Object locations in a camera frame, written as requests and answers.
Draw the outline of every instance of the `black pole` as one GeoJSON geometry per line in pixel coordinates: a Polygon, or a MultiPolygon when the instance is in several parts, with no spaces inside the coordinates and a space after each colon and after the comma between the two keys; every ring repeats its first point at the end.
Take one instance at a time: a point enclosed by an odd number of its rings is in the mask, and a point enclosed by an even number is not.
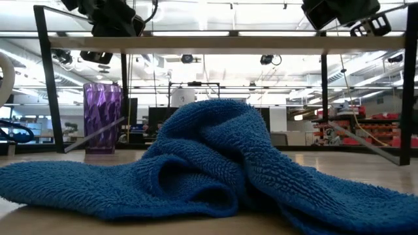
{"type": "Polygon", "coordinates": [[[45,11],[43,6],[33,6],[35,21],[38,29],[40,52],[45,72],[46,92],[51,112],[52,129],[54,131],[57,153],[64,153],[63,131],[61,129],[61,118],[59,115],[57,88],[55,85],[54,66],[52,63],[51,43],[46,28],[45,11]]]}
{"type": "Polygon", "coordinates": [[[408,7],[405,32],[405,66],[402,92],[402,116],[400,120],[400,166],[409,165],[411,160],[413,87],[415,78],[415,60],[418,40],[418,4],[408,7]]]}
{"type": "MultiPolygon", "coordinates": [[[[321,32],[320,37],[326,37],[327,32],[321,32]]],[[[322,75],[322,112],[323,120],[328,122],[328,62],[327,55],[321,55],[321,75],[322,75]]]]}
{"type": "Polygon", "coordinates": [[[120,54],[121,66],[122,66],[122,93],[123,93],[123,110],[122,114],[125,118],[128,117],[129,113],[129,98],[128,98],[128,73],[127,73],[127,60],[126,54],[120,54]]]}

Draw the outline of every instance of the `blue microfiber towel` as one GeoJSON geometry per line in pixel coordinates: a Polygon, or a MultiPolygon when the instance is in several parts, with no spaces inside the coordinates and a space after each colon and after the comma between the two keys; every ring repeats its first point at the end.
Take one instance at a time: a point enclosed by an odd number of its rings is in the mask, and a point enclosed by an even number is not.
{"type": "Polygon", "coordinates": [[[134,163],[0,168],[0,196],[102,219],[228,217],[241,205],[282,213],[306,234],[418,234],[417,197],[292,162],[272,147],[258,111],[235,101],[179,109],[134,163]]]}

